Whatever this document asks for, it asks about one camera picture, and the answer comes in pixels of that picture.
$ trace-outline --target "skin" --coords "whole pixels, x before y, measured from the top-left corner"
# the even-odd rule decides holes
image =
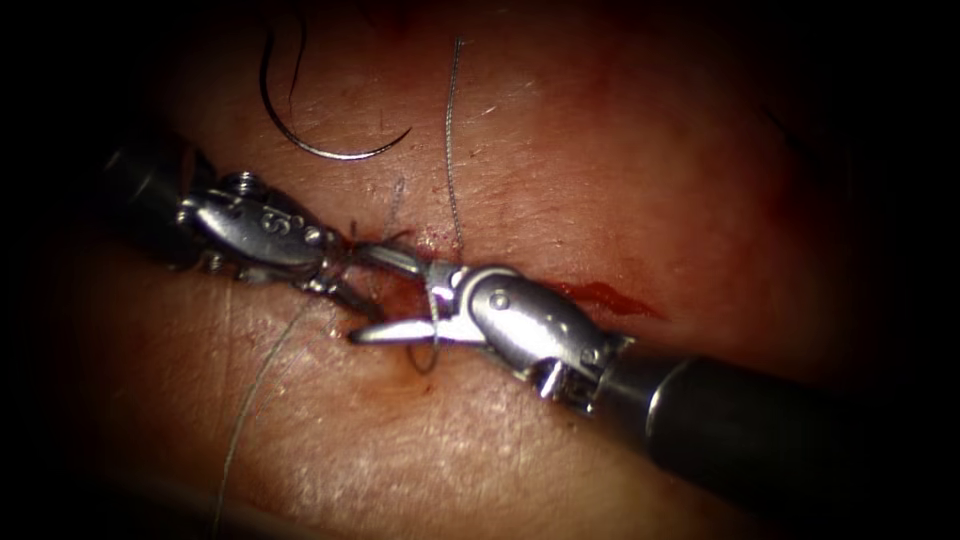
[[[856,391],[876,331],[869,262],[848,197],[823,74],[787,37],[706,10],[607,6],[308,7],[289,12],[269,85],[295,148],[270,123],[247,13],[213,10],[145,70],[143,101],[220,172],[253,170],[325,223],[376,240],[411,231],[456,256],[443,115],[453,38],[463,47],[453,160],[463,259],[534,279],[600,281],[661,318],[582,307],[601,325],[826,388]],[[786,143],[769,111],[818,156]],[[402,203],[391,216],[398,179]],[[42,345],[63,374],[44,392],[51,435],[95,475],[212,494],[264,356],[308,299],[200,272],[171,274],[95,223],[54,285]],[[408,288],[371,284],[388,312]],[[313,301],[266,373],[230,473],[231,504],[344,538],[765,537],[765,525],[540,401],[484,354],[444,349],[426,376],[402,348],[354,347],[362,318]],[[419,355],[425,357],[426,351]]]

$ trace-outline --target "screw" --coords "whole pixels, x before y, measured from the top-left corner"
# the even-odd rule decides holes
[[[596,349],[586,348],[580,351],[580,363],[587,365],[596,365],[600,359],[600,353]]]
[[[315,246],[320,242],[320,236],[320,229],[311,225],[307,227],[306,231],[303,233],[303,241],[311,246]]]
[[[496,291],[490,296],[490,307],[503,311],[510,307],[510,297],[504,291]]]

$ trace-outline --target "bloodstain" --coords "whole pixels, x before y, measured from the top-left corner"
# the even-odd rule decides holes
[[[610,285],[593,281],[584,285],[574,285],[563,281],[545,281],[544,285],[576,302],[596,302],[615,315],[643,315],[654,319],[663,319],[663,315],[647,304],[624,296]]]
[[[430,313],[423,283],[395,276],[388,279],[390,283],[385,287],[380,302],[387,309],[388,319],[422,317]]]

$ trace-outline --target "curved suture needle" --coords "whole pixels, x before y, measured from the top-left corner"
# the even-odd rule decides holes
[[[319,156],[327,159],[336,159],[340,161],[356,161],[359,159],[367,159],[373,157],[377,154],[382,154],[386,152],[398,142],[403,140],[404,137],[410,133],[412,128],[407,128],[406,131],[400,134],[399,137],[390,141],[389,143],[381,146],[380,148],[375,148],[373,150],[368,150],[366,152],[360,152],[357,154],[340,154],[337,152],[329,152],[327,150],[321,150],[315,146],[311,146],[305,142],[300,137],[297,137],[289,128],[280,120],[280,116],[277,115],[277,111],[273,108],[273,104],[270,102],[270,93],[267,90],[267,69],[270,66],[270,56],[273,54],[273,43],[274,35],[272,31],[267,32],[267,43],[263,47],[263,58],[260,60],[260,97],[263,100],[263,106],[267,109],[267,115],[270,116],[270,120],[273,120],[274,125],[277,126],[277,129],[280,130],[280,133],[283,133],[283,136],[290,140],[293,144],[299,146],[301,149],[310,152],[315,156]]]

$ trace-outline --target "blood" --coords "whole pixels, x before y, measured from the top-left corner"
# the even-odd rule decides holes
[[[543,284],[576,302],[596,302],[615,315],[643,315],[655,319],[664,318],[663,315],[640,300],[624,296],[610,285],[599,281],[592,281],[584,285],[574,285],[563,281],[544,281]]]

